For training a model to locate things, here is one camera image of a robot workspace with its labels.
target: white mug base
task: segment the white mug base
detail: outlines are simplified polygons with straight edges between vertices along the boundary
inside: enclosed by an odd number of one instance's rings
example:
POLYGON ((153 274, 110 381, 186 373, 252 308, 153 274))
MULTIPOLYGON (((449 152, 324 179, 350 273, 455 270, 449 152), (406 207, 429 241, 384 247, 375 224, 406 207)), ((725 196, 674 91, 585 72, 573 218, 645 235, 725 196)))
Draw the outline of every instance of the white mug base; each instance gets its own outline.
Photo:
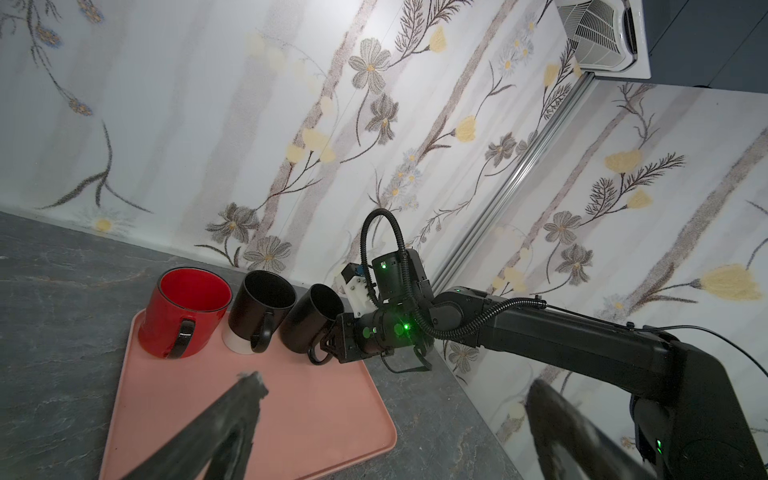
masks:
POLYGON ((240 355, 253 355, 255 353, 250 349, 250 340, 237 336, 237 334, 230 328, 229 323, 224 325, 224 328, 221 329, 221 339, 224 341, 224 345, 235 353, 239 353, 240 355))

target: silver metal strip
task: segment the silver metal strip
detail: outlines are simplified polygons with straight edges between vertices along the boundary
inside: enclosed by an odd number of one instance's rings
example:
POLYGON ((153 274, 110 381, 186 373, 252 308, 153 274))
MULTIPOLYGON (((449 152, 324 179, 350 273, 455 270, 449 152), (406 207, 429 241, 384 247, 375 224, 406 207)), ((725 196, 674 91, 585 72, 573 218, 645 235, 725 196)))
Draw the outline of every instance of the silver metal strip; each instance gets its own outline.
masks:
POLYGON ((544 130, 536 137, 536 140, 534 140, 528 151, 525 152, 523 158, 520 159, 518 166, 512 170, 506 182, 504 182, 488 206, 479 214, 472 227, 467 230, 467 234, 464 235, 462 241, 453 248, 446 261, 438 268, 432 283, 432 289, 436 293, 450 286, 449 283, 469 258, 470 253, 478 246, 496 220, 504 214, 525 177, 539 159, 544 156, 544 153, 560 132, 561 127, 567 124, 571 112, 575 113, 574 109, 579 100, 590 91, 590 86, 593 83, 594 74, 591 72, 584 73, 578 79, 571 93, 568 94, 560 108, 552 116, 552 119, 545 125, 544 130))

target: black mug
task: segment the black mug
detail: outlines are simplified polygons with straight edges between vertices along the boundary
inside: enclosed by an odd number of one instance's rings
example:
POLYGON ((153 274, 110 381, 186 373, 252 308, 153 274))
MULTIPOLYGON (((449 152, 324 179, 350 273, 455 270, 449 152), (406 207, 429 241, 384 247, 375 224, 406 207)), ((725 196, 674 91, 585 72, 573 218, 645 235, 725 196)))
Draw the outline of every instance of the black mug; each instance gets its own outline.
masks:
POLYGON ((296 291, 288 280, 265 270, 248 273, 223 330, 224 344, 244 355, 264 352, 294 303, 296 291))
POLYGON ((336 292, 328 286, 315 283, 288 313, 280 326, 280 339, 289 350, 308 353, 312 363, 321 364, 323 362, 314 357, 315 346, 328 332, 336 316, 342 313, 344 304, 336 292))

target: red mug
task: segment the red mug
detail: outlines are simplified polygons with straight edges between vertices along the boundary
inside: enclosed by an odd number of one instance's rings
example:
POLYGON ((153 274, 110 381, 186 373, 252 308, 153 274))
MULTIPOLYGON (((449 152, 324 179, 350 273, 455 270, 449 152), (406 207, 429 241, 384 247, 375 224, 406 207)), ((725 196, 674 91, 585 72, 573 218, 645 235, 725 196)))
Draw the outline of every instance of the red mug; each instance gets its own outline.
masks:
POLYGON ((139 327, 139 343, 162 359, 200 352, 232 301, 232 289, 208 270, 182 266, 163 273, 139 327))

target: mug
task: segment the mug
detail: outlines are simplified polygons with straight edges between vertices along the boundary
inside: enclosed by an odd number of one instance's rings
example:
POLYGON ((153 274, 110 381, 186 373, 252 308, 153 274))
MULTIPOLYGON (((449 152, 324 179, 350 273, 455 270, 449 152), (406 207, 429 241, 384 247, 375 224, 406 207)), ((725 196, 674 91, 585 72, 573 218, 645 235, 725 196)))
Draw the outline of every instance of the mug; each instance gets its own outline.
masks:
POLYGON ((248 273, 221 334, 224 344, 244 355, 266 351, 294 303, 296 291, 288 280, 266 270, 248 273))
POLYGON ((315 346, 328 333, 336 316, 342 313, 344 304, 336 292, 315 283, 288 313, 280 326, 280 339, 292 352, 308 353, 315 363, 315 346))
POLYGON ((152 291, 139 343, 154 356, 178 359, 200 352, 232 300, 232 289, 208 270, 181 266, 160 275, 152 291))

